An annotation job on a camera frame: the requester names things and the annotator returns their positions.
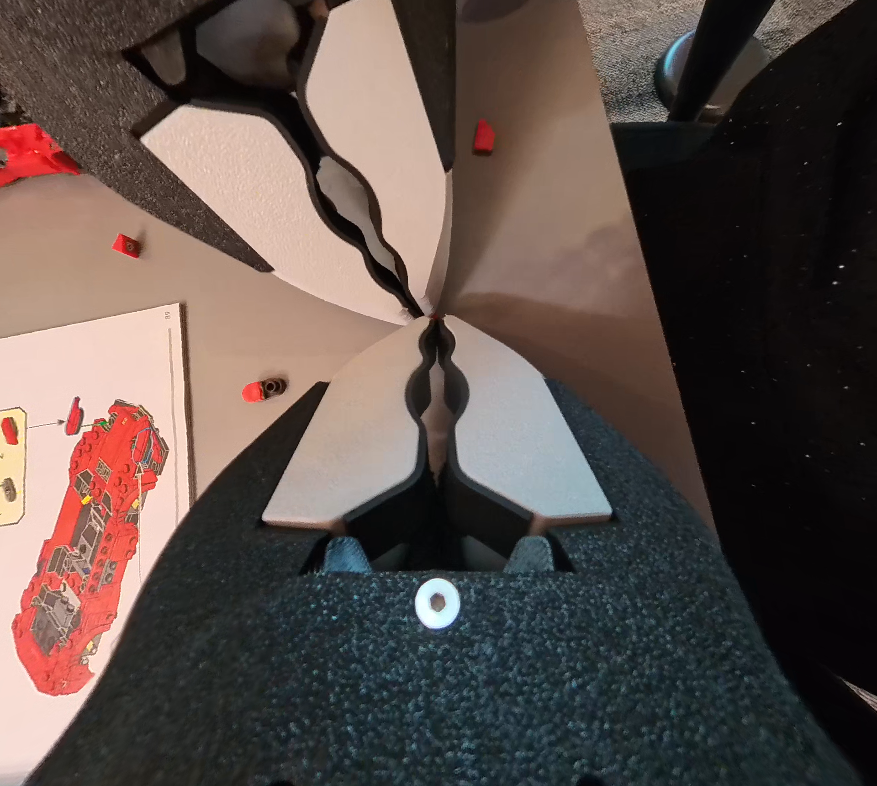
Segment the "red lego car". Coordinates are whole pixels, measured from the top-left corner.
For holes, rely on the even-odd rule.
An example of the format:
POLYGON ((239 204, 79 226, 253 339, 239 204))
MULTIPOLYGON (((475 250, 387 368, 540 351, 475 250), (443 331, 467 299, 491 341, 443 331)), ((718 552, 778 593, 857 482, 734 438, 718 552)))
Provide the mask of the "red lego car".
POLYGON ((1 187, 46 175, 80 175, 76 162, 37 124, 1 128, 1 187))

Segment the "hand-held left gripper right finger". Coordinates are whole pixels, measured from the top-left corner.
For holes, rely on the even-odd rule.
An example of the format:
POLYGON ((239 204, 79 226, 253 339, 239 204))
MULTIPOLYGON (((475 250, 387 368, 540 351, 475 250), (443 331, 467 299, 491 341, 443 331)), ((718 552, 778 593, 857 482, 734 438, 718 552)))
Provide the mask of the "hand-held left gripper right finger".
POLYGON ((460 318, 438 324, 452 413, 443 497, 463 538, 509 559, 523 538, 603 524, 613 509, 545 377, 460 318))

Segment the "lego instruction booklet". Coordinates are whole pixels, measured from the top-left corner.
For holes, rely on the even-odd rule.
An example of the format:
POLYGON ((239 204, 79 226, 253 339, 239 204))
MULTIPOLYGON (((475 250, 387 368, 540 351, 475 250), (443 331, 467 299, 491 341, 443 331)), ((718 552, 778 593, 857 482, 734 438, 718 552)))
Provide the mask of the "lego instruction booklet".
POLYGON ((21 784, 106 669, 195 499, 183 314, 2 339, 2 784, 21 784))

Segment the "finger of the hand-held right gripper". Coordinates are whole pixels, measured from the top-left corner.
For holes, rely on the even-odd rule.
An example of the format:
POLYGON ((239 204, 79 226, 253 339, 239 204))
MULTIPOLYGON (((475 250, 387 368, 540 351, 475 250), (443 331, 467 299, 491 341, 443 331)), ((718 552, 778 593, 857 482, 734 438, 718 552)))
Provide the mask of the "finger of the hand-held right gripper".
POLYGON ((372 194, 333 157, 317 151, 313 174, 267 117, 193 103, 176 107, 140 142, 281 280, 392 324, 424 315, 397 277, 372 194))
POLYGON ((331 9, 301 90, 328 151, 362 185, 375 236, 416 306, 437 313, 453 220, 453 171, 432 125, 392 0, 331 9))

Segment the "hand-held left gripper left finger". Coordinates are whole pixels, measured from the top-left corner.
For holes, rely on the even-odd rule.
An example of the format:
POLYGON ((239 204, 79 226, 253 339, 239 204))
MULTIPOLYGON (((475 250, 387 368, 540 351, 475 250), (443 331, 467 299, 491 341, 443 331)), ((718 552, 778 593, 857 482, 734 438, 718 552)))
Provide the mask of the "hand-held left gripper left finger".
POLYGON ((422 419, 434 325, 415 319, 337 372, 262 514, 266 525, 355 538, 371 561, 411 544, 435 496, 422 419))

